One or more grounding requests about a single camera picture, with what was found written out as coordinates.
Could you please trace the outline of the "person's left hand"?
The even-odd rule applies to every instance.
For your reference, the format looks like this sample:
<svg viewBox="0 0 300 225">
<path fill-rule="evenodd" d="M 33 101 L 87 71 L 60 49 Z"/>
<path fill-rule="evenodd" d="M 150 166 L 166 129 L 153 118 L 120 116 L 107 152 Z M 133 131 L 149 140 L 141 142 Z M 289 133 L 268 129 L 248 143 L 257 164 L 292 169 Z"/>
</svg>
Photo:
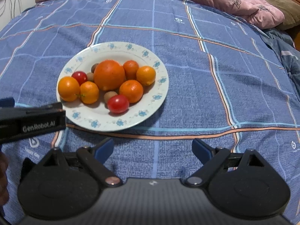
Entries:
<svg viewBox="0 0 300 225">
<path fill-rule="evenodd" d="M 7 190 L 8 179 L 6 171 L 8 168 L 8 159 L 4 153 L 0 155 L 0 205 L 5 205 L 9 200 L 9 192 Z"/>
</svg>

